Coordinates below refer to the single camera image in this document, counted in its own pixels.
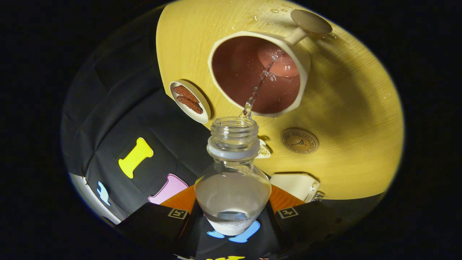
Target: yellow bone shape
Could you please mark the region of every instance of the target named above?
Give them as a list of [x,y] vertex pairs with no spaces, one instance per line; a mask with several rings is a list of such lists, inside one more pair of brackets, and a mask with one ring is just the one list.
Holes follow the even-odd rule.
[[125,157],[125,159],[119,159],[119,166],[123,173],[130,179],[133,179],[133,171],[135,168],[147,157],[152,157],[154,151],[149,147],[146,141],[139,137],[136,139],[135,147]]

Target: wooden table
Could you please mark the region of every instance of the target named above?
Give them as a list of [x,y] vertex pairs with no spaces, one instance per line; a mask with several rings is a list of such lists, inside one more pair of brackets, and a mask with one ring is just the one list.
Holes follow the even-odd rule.
[[[217,40],[237,31],[287,36],[290,11],[309,9],[280,0],[181,0],[165,7],[156,47],[166,93],[178,79],[194,83],[209,100],[212,117],[238,116],[212,82],[207,60]],[[404,140],[401,103],[379,60],[355,37],[333,27],[327,38],[299,42],[311,53],[311,69],[297,109],[278,118],[253,116],[272,154],[255,164],[269,175],[305,172],[320,180],[326,199],[354,199],[387,190],[399,166]],[[319,149],[297,154],[282,144],[283,130],[314,133]]]

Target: black cloth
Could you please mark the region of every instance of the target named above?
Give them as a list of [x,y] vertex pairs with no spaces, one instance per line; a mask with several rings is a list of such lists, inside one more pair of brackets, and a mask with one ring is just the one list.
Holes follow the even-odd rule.
[[[72,174],[85,176],[95,195],[98,181],[123,220],[155,195],[173,173],[194,184],[212,163],[210,132],[189,118],[164,91],[155,30],[160,11],[151,11],[106,39],[85,61],[63,106],[61,143]],[[154,156],[129,179],[118,165],[142,137]]]

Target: brown cookie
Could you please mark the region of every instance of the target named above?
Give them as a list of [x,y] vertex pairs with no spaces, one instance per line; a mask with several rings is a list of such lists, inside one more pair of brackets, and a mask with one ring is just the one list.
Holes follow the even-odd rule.
[[185,88],[185,86],[179,85],[177,87],[174,87],[173,91],[175,91],[178,95],[185,96],[186,98],[195,103],[199,103],[199,100],[197,100],[197,98],[187,88]]
[[177,96],[176,99],[180,101],[182,104],[185,104],[187,107],[192,109],[194,112],[198,114],[202,114],[202,108],[199,106],[199,104],[193,102],[192,100],[186,98],[185,96]]

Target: plastic bottle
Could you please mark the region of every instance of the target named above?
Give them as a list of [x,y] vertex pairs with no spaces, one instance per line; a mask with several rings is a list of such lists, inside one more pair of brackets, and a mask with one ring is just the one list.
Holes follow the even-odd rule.
[[268,177],[256,166],[258,125],[250,118],[218,118],[211,126],[207,151],[214,163],[195,183],[199,206],[223,235],[243,233],[266,206]]

